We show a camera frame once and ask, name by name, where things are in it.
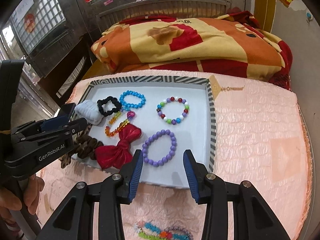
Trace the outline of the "light blue fluffy scrunchie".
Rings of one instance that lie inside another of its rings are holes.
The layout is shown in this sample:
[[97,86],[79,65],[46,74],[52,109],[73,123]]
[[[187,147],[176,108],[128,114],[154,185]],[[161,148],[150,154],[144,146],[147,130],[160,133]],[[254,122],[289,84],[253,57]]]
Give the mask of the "light blue fluffy scrunchie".
[[98,125],[103,119],[103,115],[99,112],[97,104],[91,100],[85,100],[76,105],[75,113],[80,118],[85,118],[89,124]]

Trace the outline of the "brown scrunchie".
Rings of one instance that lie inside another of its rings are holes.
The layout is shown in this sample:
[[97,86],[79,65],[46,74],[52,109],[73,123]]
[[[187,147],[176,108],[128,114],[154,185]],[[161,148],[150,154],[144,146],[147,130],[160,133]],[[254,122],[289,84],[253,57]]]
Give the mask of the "brown scrunchie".
[[87,134],[83,134],[76,140],[75,152],[80,159],[89,157],[91,160],[96,160],[95,150],[100,146],[103,146],[101,141],[98,141]]

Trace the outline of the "red satin bow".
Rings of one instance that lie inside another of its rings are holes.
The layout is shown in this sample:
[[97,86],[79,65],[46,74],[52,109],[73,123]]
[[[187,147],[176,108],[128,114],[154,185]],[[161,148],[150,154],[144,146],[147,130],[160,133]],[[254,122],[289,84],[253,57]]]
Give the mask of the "red satin bow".
[[97,163],[102,170],[114,167],[121,169],[124,164],[130,163],[133,155],[130,152],[131,143],[138,140],[142,130],[132,124],[128,124],[119,133],[119,141],[116,145],[104,145],[95,149]]

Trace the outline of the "black smartphone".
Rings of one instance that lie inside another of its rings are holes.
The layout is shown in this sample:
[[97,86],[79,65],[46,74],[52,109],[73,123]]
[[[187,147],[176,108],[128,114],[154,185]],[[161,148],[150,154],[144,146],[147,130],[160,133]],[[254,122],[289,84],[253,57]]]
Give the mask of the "black smartphone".
[[57,114],[57,117],[66,116],[69,120],[74,112],[75,107],[75,103],[66,103],[62,105]]

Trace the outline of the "dark wooden chair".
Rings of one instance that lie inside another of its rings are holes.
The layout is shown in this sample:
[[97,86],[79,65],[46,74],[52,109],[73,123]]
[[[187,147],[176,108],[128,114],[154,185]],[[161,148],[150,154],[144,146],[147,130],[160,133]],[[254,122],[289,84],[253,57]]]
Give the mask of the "dark wooden chair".
[[[50,71],[47,76],[40,79],[40,87],[44,89],[57,105],[62,106],[69,99],[75,85],[81,81],[93,64],[91,45],[92,40],[89,34],[84,34],[75,47],[53,68],[53,70]],[[76,67],[81,60],[84,60],[84,64],[80,69],[79,74],[76,75],[75,80],[71,82],[68,89],[62,93],[61,96],[57,96],[59,89],[62,88],[72,72],[76,70]]]

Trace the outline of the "pink quilted bed cover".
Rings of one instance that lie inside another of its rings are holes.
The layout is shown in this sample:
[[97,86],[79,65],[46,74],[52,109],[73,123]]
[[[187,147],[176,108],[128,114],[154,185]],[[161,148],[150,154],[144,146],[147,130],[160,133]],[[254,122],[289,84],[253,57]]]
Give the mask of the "pink quilted bed cover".
[[[250,181],[291,239],[300,239],[312,190],[312,156],[295,93],[271,83],[221,74],[137,70],[127,76],[206,78],[214,89],[217,141],[213,171],[223,180]],[[140,221],[176,225],[200,239],[204,207],[189,190],[140,185],[124,205],[126,239],[139,239]]]

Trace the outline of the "striped shallow box tray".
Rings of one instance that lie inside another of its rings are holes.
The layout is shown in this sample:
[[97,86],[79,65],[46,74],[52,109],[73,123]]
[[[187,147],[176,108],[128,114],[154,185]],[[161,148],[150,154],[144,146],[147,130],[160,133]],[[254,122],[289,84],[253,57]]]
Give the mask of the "striped shallow box tray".
[[[212,171],[215,158],[216,117],[214,99],[207,78],[187,76],[126,76],[92,81],[76,103],[85,100],[97,102],[108,96],[119,98],[132,90],[142,94],[146,103],[135,110],[132,124],[142,130],[142,136],[131,144],[131,152],[141,149],[144,142],[162,129],[171,130],[177,139],[176,154],[163,166],[144,163],[140,181],[146,184],[187,189],[189,187],[183,166],[183,153],[191,150],[197,162]],[[189,113],[179,124],[166,123],[156,111],[167,98],[177,97],[189,104]]]

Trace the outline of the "orange yellow folded blanket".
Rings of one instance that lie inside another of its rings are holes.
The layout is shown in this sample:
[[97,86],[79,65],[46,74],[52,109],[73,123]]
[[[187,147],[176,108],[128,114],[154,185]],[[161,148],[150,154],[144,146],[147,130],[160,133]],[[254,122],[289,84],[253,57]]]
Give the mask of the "orange yellow folded blanket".
[[290,88],[291,49],[248,11],[216,18],[128,18],[104,31],[91,50],[111,73],[206,72]]

